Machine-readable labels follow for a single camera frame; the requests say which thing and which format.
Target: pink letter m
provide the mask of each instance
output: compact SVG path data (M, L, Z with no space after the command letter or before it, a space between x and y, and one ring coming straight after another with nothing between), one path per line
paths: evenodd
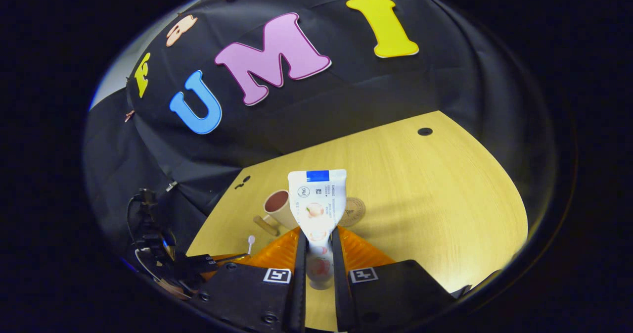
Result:
M281 56L290 65L292 80L317 74L332 61L320 55L299 28L297 13L280 15L264 26L264 51L234 42L215 57L215 63L225 65L244 91L244 104L255 105L269 94L266 86L258 85L250 73L256 74L275 87L283 86Z

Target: coaster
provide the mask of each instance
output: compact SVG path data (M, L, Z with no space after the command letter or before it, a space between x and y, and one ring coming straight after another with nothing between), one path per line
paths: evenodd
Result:
M365 207L362 200L355 197L349 197L347 205L345 207L345 213L343 214L339 225L342 227L351 227L352 225L360 222L364 217Z

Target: tube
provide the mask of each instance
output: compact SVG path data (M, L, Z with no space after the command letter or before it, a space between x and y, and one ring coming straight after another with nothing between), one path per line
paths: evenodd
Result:
M330 234L345 213L347 171L293 171L288 174L290 208L308 238L307 268L310 286L332 285L334 259Z

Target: black bracket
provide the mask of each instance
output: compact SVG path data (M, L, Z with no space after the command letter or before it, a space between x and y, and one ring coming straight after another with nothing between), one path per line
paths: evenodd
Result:
M226 263L190 303L247 332L303 333L306 247L307 239L300 231L294 274L285 268Z
M338 229L332 233L334 265L344 267ZM414 260L336 270L339 331L382 333L411 326L441 312L456 299Z

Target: white spoon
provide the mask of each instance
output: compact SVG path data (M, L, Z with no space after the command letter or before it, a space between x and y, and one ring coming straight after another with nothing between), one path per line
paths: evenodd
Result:
M251 254L251 248L253 247L253 243L255 242L255 236L249 236L248 238L248 254Z

